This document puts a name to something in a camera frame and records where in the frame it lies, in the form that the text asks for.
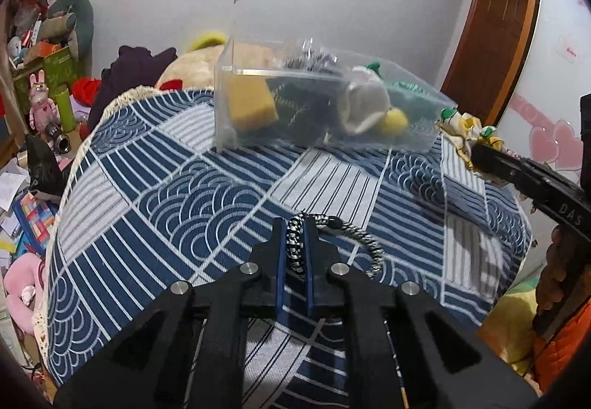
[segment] white cloth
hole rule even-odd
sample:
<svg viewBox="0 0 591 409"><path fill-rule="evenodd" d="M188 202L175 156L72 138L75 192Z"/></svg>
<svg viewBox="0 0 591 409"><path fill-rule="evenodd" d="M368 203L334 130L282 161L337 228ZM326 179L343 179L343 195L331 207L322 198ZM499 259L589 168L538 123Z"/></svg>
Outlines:
<svg viewBox="0 0 591 409"><path fill-rule="evenodd" d="M374 71L360 65L351 73L351 83L339 97L337 111L343 130L349 135L359 135L384 117L390 109L390 98Z"/></svg>

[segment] bed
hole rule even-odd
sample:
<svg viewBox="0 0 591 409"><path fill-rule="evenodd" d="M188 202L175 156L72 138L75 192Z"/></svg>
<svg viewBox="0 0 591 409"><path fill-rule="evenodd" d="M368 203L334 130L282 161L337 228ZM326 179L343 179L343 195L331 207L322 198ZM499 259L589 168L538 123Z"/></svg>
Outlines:
<svg viewBox="0 0 591 409"><path fill-rule="evenodd" d="M338 215L383 244L384 284L412 280L477 328L531 245L506 189L466 171L453 147L248 147L217 153L213 93L138 88L112 103L74 162L47 255L35 333L57 385L177 280L219 278L267 240L273 217ZM326 236L367 269L352 241ZM244 407L348 407L338 320L305 316L286 286L275 323L250 325Z"/></svg>

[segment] pink heart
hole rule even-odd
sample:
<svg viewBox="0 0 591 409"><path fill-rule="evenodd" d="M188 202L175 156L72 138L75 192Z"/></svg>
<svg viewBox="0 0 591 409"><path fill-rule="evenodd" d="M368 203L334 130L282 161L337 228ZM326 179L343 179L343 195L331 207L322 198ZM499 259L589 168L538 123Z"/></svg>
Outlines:
<svg viewBox="0 0 591 409"><path fill-rule="evenodd" d="M573 127L565 120L554 126L554 140L558 142L556 168L559 171L578 171L583 166L583 141L574 136Z"/></svg>
<svg viewBox="0 0 591 409"><path fill-rule="evenodd" d="M531 129L530 150L531 158L536 162L554 162L558 158L558 144L542 127Z"/></svg>

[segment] hand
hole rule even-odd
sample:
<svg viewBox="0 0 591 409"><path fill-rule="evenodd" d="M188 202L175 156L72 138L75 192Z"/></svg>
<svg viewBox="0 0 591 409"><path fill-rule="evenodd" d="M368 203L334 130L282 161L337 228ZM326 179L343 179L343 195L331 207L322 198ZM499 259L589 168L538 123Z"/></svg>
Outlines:
<svg viewBox="0 0 591 409"><path fill-rule="evenodd" d="M562 300L564 294L560 289L560 283L566 277L566 262L572 254L572 248L559 247L563 228L557 226L552 231L552 244L546 251L547 266L542 270L540 282L536 287L536 302L538 313L552 309L555 303ZM585 267L584 284L587 295L591 296L591 265Z"/></svg>

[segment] yellow ball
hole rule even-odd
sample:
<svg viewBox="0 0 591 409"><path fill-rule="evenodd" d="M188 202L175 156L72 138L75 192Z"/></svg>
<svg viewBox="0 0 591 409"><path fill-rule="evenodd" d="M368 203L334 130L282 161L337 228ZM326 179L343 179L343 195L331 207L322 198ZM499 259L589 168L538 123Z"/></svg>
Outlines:
<svg viewBox="0 0 591 409"><path fill-rule="evenodd" d="M394 107L376 124L376 130L386 137L398 136L409 126L406 114Z"/></svg>

